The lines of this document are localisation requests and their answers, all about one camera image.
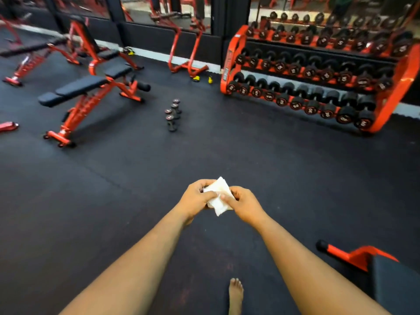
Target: bare foot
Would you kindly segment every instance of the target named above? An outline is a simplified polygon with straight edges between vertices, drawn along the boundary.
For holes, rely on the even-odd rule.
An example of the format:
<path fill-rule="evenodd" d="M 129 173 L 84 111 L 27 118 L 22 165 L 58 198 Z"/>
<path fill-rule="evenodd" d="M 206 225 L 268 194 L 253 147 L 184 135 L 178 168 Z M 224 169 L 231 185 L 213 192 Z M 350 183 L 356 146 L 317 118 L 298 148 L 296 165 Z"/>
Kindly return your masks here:
<path fill-rule="evenodd" d="M 229 284 L 229 315 L 240 315 L 242 312 L 242 300 L 244 288 L 237 278 L 231 279 Z"/>

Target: adjustable bench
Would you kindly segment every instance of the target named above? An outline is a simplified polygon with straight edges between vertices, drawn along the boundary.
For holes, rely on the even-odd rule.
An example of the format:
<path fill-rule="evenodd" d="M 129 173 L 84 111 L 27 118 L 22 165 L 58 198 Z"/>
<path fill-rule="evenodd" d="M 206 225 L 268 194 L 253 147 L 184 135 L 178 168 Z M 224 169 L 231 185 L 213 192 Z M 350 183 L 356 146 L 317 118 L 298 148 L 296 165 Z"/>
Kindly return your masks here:
<path fill-rule="evenodd" d="M 93 38 L 92 34 L 89 32 L 85 20 L 78 15 L 71 15 L 71 27 L 70 27 L 70 38 L 73 37 L 74 32 L 76 32 L 82 42 L 80 47 L 76 49 L 76 52 L 79 56 L 85 57 L 90 56 L 93 58 L 92 62 L 89 64 L 89 73 L 91 75 L 96 75 L 96 66 L 108 60 L 111 60 L 116 57 L 123 58 L 133 69 L 140 70 L 143 67 L 137 66 L 131 58 L 125 53 L 121 53 L 117 49 L 108 49 L 106 47 L 99 47 Z"/>
<path fill-rule="evenodd" d="M 375 247 L 361 247 L 346 253 L 323 240 L 318 251 L 368 272 L 372 297 L 392 315 L 418 314 L 420 275 Z"/>
<path fill-rule="evenodd" d="M 48 131 L 43 136 L 44 139 L 53 137 L 59 141 L 59 147 L 75 147 L 76 144 L 68 138 L 71 132 L 114 87 L 121 90 L 121 96 L 141 102 L 142 99 L 135 95 L 136 90 L 150 91 L 150 85 L 137 81 L 135 74 L 128 79 L 127 75 L 130 72 L 133 72 L 131 66 L 117 65 L 106 70 L 105 76 L 88 75 L 56 89 L 55 93 L 48 92 L 39 96 L 39 103 L 46 107 L 55 107 L 67 100 L 81 96 L 76 105 L 67 111 L 60 131 L 58 133 Z M 122 83 L 116 81 L 120 77 L 123 77 Z M 87 93 L 94 89 L 98 89 L 98 91 L 89 96 Z"/>
<path fill-rule="evenodd" d="M 0 57 L 9 58 L 15 55 L 29 53 L 22 62 L 19 63 L 12 77 L 5 77 L 3 81 L 13 86 L 22 86 L 21 79 L 24 78 L 31 70 L 40 65 L 46 60 L 52 52 L 61 53 L 71 64 L 81 65 L 76 60 L 74 55 L 70 55 L 64 49 L 57 46 L 66 44 L 68 39 L 65 36 L 53 38 L 47 42 L 40 42 L 31 45 L 21 45 L 13 49 L 5 49 L 0 51 Z M 39 54 L 38 51 L 46 50 L 44 53 Z"/>

